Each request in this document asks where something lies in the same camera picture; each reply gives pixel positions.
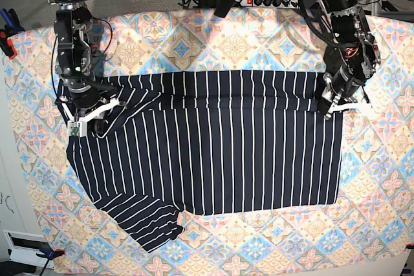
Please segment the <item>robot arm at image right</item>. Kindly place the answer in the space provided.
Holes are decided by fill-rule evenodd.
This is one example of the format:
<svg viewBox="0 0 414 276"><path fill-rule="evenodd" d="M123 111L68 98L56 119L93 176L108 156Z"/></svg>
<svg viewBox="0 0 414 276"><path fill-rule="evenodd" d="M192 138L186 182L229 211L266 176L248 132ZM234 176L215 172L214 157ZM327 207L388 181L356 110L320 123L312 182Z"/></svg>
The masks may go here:
<svg viewBox="0 0 414 276"><path fill-rule="evenodd" d="M316 1L329 21L328 35L313 25L304 0L298 4L307 26L337 58L333 71L323 75L324 89L318 102L319 112L329 120L336 112L357 108L353 95L373 77L381 57L361 0Z"/></svg>

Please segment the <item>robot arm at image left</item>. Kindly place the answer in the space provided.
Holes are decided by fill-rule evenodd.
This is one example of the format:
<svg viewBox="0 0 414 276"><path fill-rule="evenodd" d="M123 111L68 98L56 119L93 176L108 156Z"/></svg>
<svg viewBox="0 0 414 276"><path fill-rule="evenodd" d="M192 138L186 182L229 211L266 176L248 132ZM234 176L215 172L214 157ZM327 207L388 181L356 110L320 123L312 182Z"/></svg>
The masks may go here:
<svg viewBox="0 0 414 276"><path fill-rule="evenodd" d="M58 65L53 71L62 81L62 89L69 92L60 94L56 102L68 117L69 136L85 137L89 122L96 132L102 130L105 112L114 104L101 93L113 87L99 83L94 75L93 48L88 37L94 18L86 0L48 1L59 6L54 20Z"/></svg>

